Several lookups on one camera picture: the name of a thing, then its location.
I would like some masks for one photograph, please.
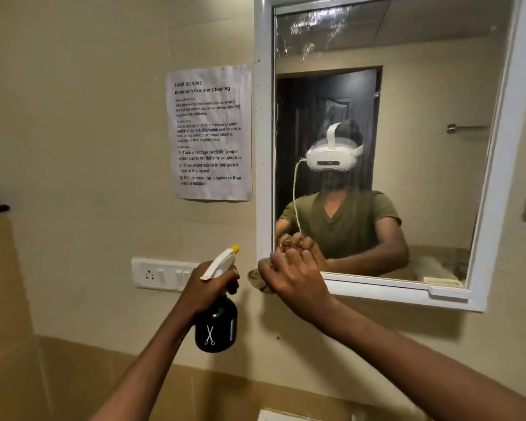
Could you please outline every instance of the hand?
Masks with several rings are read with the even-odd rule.
[[[299,253],[302,253],[303,250],[308,250],[316,259],[317,267],[321,272],[334,272],[331,261],[323,256],[317,242],[309,236],[303,237],[301,233],[295,233],[292,236],[289,234],[282,235],[279,240],[279,249],[284,253],[289,248],[294,248]]]
[[[263,280],[281,297],[281,300],[302,319],[322,328],[338,301],[329,293],[314,256],[291,248],[283,253],[279,249],[270,260],[258,265]]]
[[[212,261],[199,264],[185,285],[175,307],[185,311],[191,317],[208,309],[220,295],[226,294],[226,288],[235,290],[238,288],[239,273],[235,267],[224,272],[217,278],[208,281],[201,280],[201,276],[209,268]]]

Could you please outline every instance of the ceiling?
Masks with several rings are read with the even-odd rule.
[[[380,0],[279,16],[280,56],[502,34],[512,0]]]

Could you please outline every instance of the spray bottle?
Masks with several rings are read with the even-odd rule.
[[[201,279],[208,281],[222,275],[236,261],[237,245],[226,249],[210,264]],[[225,295],[195,319],[195,344],[207,353],[218,353],[230,348],[236,341],[238,309]]]

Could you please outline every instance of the instruction sheet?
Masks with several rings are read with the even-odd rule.
[[[249,66],[170,73],[166,104],[177,196],[251,199]]]

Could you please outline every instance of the mirror frame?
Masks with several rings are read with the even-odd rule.
[[[257,259],[274,241],[275,16],[375,0],[254,0]],[[526,116],[526,0],[514,0],[466,289],[323,272],[332,294],[485,311]]]

